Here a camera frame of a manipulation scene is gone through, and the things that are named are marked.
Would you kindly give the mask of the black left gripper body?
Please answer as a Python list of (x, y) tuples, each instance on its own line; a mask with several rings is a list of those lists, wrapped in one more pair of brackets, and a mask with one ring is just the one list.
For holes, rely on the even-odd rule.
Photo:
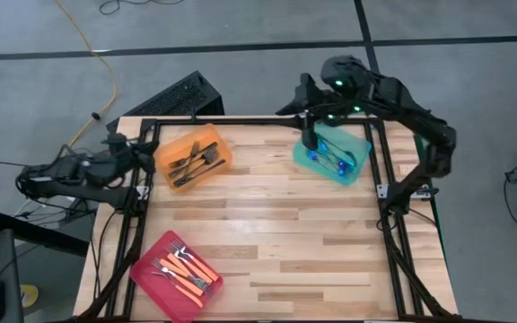
[(137, 140), (116, 133), (108, 135), (102, 143), (108, 145), (110, 155), (100, 162), (101, 176), (120, 176), (140, 166)]

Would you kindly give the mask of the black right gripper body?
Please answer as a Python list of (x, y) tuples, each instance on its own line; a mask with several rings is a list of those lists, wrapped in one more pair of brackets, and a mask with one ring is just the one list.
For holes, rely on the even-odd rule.
[(338, 122), (345, 118), (345, 103), (336, 93), (320, 89), (310, 74), (302, 73), (294, 90), (293, 110), (314, 120)]

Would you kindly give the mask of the orange translucent plastic bin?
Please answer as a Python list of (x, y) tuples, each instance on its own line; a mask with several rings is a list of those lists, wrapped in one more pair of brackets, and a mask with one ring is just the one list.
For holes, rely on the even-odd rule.
[[(178, 168), (170, 168), (168, 164), (180, 158), (188, 157), (192, 145), (196, 141), (199, 141), (200, 148), (204, 148), (210, 145), (212, 142), (217, 142), (217, 146), (213, 149), (216, 149), (219, 152), (219, 155), (214, 163), (219, 162), (222, 159), (225, 159), (226, 163), (219, 166), (218, 168), (215, 168), (214, 170), (211, 170), (203, 175), (196, 177), (195, 179), (193, 179), (192, 181), (180, 188), (175, 188), (173, 186), (173, 182), (176, 179), (180, 178), (180, 176), (178, 176), (175, 179), (171, 179), (169, 177), (169, 174), (174, 170), (182, 169), (186, 166), (186, 164), (183, 166), (179, 166)], [(197, 161), (197, 159), (200, 158), (202, 154), (203, 153), (197, 155), (197, 157), (190, 164), (190, 168), (195, 168), (198, 166), (198, 164), (200, 164), (200, 161)], [(161, 143), (154, 155), (154, 158), (157, 171), (166, 180), (171, 191), (175, 193), (185, 193), (191, 190), (196, 185), (204, 182), (207, 179), (210, 179), (214, 175), (217, 175), (222, 171), (229, 169), (232, 164), (232, 153), (228, 148), (226, 142), (222, 139), (222, 137), (220, 137), (217, 127), (215, 127), (212, 124), (206, 124), (203, 126), (195, 127), (194, 130), (183, 132), (180, 134), (180, 136), (168, 141), (167, 143)]]

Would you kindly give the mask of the teal translucent plastic bin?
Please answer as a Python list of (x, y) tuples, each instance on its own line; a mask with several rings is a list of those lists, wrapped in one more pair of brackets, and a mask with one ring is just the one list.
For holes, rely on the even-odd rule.
[(338, 147), (353, 153), (357, 160), (357, 166), (354, 171), (349, 172), (345, 177), (340, 178), (338, 175), (324, 169), (318, 163), (315, 163), (308, 158), (307, 152), (309, 150), (302, 144), (301, 139), (298, 140), (293, 149), (294, 162), (308, 170), (312, 170), (323, 177), (326, 177), (327, 179), (334, 180), (343, 186), (351, 186), (354, 184), (361, 175), (364, 163), (366, 162), (372, 145), (366, 139), (347, 133), (343, 127), (328, 127), (323, 124), (317, 124), (314, 127), (314, 131), (317, 134), (318, 141), (320, 137), (324, 137), (331, 143), (336, 144)]

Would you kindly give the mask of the black side desk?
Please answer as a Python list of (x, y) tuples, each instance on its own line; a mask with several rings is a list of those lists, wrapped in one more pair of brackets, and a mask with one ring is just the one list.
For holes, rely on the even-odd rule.
[(36, 249), (46, 247), (76, 256), (84, 256), (88, 243), (84, 240), (0, 214), (0, 280), (4, 282), (5, 312), (0, 323), (23, 323), (20, 280), (14, 241), (29, 242)]

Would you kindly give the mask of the red translucent plastic bin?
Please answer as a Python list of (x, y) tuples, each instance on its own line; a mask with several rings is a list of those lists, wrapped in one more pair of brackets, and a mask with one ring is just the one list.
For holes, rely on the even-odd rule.
[[(176, 232), (167, 231), (130, 269), (131, 279), (147, 294), (147, 296), (162, 310), (173, 323), (192, 323), (210, 303), (214, 295), (223, 286), (223, 278), (218, 274), (216, 282), (208, 284), (207, 291), (202, 296), (197, 296), (203, 302), (203, 308), (199, 308), (193, 301), (175, 289), (163, 276), (153, 275), (152, 272), (161, 272), (152, 264), (155, 258), (170, 262), (166, 256), (171, 244), (184, 245), (196, 258), (203, 260)], [(175, 284), (195, 295), (183, 284), (171, 275), (166, 274)]]

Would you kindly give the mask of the yellow tape roll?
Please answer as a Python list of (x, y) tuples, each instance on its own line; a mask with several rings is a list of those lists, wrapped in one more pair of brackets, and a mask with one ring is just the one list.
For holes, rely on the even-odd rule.
[(37, 302), (39, 298), (39, 288), (32, 284), (21, 284), (20, 294), (22, 307), (28, 309)]

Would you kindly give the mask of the black metal table frame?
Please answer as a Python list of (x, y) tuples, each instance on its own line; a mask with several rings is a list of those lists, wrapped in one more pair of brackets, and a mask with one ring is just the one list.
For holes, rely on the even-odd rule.
[(141, 218), (100, 207), (93, 236), (101, 265), (85, 265), (75, 314), (89, 308), (94, 282), (111, 277), (137, 233), (149, 249), (166, 231), (223, 279), (203, 320), (394, 320), (426, 312), (375, 226), (377, 186), (402, 179), (419, 161), (409, 130), (353, 120), (346, 131), (368, 137), (373, 149), (359, 180), (344, 187), (294, 163), (300, 135), (283, 118), (223, 117), (215, 126), (232, 151), (228, 171), (183, 194), (156, 177)]

